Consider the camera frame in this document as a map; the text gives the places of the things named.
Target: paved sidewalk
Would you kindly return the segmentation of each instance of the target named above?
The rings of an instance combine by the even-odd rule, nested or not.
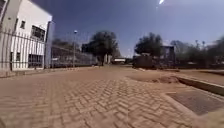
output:
[[[200,72],[200,70],[181,70],[179,74],[188,75],[203,81],[224,86],[224,76],[221,75]]]
[[[192,88],[126,77],[139,73],[107,67],[0,79],[0,118],[7,128],[199,128],[161,95]]]

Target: road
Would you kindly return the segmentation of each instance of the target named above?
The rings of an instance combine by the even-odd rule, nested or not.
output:
[[[0,79],[0,118],[7,128],[199,128],[161,95],[192,88],[127,77],[141,73],[97,67]]]

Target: curb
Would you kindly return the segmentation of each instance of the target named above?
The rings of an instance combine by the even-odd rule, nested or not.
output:
[[[175,77],[183,84],[224,96],[224,86],[186,77]]]
[[[224,76],[224,71],[223,72],[220,72],[220,71],[201,71],[201,72]]]
[[[0,128],[6,128],[4,122],[0,119]]]

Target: pole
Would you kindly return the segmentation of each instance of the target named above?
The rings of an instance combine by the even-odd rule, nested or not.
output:
[[[75,42],[73,43],[73,59],[72,59],[73,68],[75,67]]]
[[[73,42],[73,62],[72,62],[72,65],[73,65],[73,68],[75,67],[75,40],[76,40],[76,34],[78,33],[77,30],[74,30],[74,42]]]

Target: window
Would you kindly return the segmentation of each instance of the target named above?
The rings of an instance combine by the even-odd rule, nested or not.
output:
[[[4,5],[5,5],[5,1],[4,0],[0,0],[0,14],[3,11]]]
[[[25,29],[26,22],[22,21],[20,28]]]
[[[16,53],[16,61],[20,61],[20,53],[19,52]]]
[[[43,66],[43,56],[29,54],[28,68],[41,68]]]
[[[36,38],[44,41],[45,30],[33,25],[31,34],[32,34],[33,37],[36,37]]]
[[[16,27],[17,27],[18,21],[19,21],[19,19],[16,18],[16,23],[15,23],[15,26],[14,26],[14,31],[16,31]]]

